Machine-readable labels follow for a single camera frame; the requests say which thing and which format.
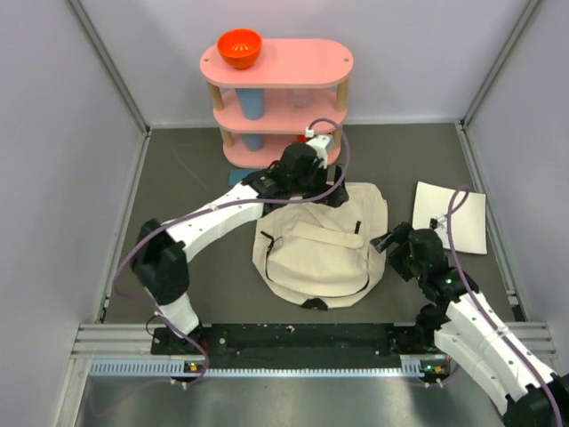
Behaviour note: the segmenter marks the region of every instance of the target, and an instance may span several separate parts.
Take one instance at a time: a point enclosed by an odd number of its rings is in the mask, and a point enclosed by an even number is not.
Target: blue container
[[[243,115],[249,120],[257,120],[265,113],[265,93],[262,89],[236,89]]]
[[[262,133],[245,133],[242,138],[243,143],[250,151],[258,151],[263,147],[265,135]]]

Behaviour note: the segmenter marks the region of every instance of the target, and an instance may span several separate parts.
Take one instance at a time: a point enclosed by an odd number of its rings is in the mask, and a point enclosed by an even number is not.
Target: blue cloth
[[[229,173],[229,185],[235,185],[251,172],[257,172],[260,169],[231,169]]]

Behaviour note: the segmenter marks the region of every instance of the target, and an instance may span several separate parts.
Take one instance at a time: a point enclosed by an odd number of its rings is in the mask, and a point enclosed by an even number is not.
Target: wooden post
[[[223,99],[221,98],[220,88],[216,85],[212,85],[207,82],[207,88],[210,90],[210,95],[212,96],[213,107],[218,111],[223,110]]]
[[[338,92],[336,92],[336,109],[338,111],[346,111],[348,107],[348,87],[349,79],[344,80],[338,85]]]
[[[221,138],[223,139],[223,145],[225,145],[226,147],[232,147],[233,138],[231,137],[231,133],[229,133],[222,127],[220,127],[220,131],[221,131]]]
[[[336,129],[334,131],[334,148],[337,149],[341,144],[341,131]]]

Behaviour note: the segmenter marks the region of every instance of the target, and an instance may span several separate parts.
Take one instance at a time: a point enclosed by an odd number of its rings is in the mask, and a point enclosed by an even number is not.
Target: shelf
[[[228,65],[214,45],[200,59],[205,79],[219,87],[324,89],[348,78],[349,49],[325,39],[265,38],[260,56],[247,69]]]
[[[244,145],[238,134],[233,134],[234,144],[231,147],[223,145],[223,152],[227,160],[237,167],[263,168],[273,161],[281,158],[283,151],[293,141],[292,135],[268,135],[265,137],[263,148],[258,151],[250,151]],[[328,156],[328,164],[336,161],[340,155],[340,147],[334,148]]]
[[[341,124],[346,111],[335,108],[336,93],[329,89],[310,90],[311,102],[307,107],[294,107],[291,103],[291,92],[288,90],[265,90],[265,114],[258,120],[244,117],[235,91],[223,94],[223,110],[213,110],[219,125],[235,133],[292,133],[304,134],[306,126],[320,117],[331,118]],[[317,133],[329,133],[332,125],[319,123],[315,126]]]

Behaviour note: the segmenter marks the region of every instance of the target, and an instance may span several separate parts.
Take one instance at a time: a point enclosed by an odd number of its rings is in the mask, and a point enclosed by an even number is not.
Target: red bowl
[[[221,58],[238,69],[251,67],[259,58],[261,46],[260,34],[249,28],[231,29],[217,41]]]

